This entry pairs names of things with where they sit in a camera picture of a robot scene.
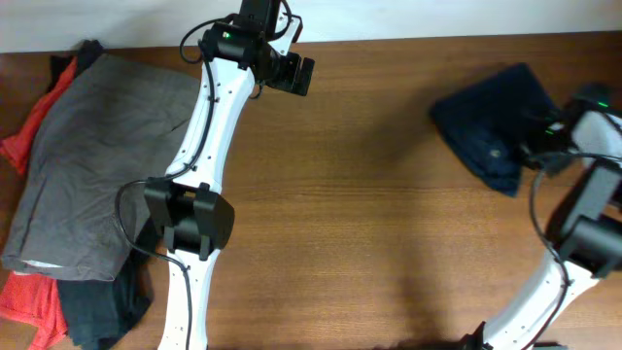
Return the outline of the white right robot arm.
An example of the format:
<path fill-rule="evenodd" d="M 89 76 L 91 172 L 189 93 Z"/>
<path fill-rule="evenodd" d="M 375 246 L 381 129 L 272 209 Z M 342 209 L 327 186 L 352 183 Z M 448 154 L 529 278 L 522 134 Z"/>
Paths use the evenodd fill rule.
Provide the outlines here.
<path fill-rule="evenodd" d="M 526 150 L 536 169 L 529 214 L 545 253 L 536 272 L 495 317 L 457 344 L 466 350 L 540 349 L 540 337 L 579 296 L 621 268 L 621 222 L 605 209 L 621 207 L 621 112 L 609 87 L 582 87 L 548 128 L 546 146 Z M 536 194 L 545 176 L 581 161 L 584 172 L 542 226 Z"/>

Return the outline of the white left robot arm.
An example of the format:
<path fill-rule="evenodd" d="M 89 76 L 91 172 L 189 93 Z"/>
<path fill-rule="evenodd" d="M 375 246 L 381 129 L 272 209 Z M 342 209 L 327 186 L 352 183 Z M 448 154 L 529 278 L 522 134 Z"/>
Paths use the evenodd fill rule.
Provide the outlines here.
<path fill-rule="evenodd" d="M 186 134 L 164 175 L 141 183 L 169 264 L 161 349 L 208 346 L 211 278 L 235 219 L 222 195 L 225 161 L 246 102 L 264 88 L 306 95 L 315 65 L 290 50 L 303 22 L 286 0 L 244 0 L 198 27 L 200 88 Z"/>

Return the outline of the navy blue shorts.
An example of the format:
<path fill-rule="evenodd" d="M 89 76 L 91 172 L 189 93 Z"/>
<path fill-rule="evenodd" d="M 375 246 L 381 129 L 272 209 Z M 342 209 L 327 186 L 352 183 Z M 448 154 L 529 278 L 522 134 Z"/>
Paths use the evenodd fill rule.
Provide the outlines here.
<path fill-rule="evenodd" d="M 518 63 L 434 102 L 429 115 L 467 170 L 488 188 L 514 196 L 521 148 L 555 121 L 555 110 L 530 66 Z"/>

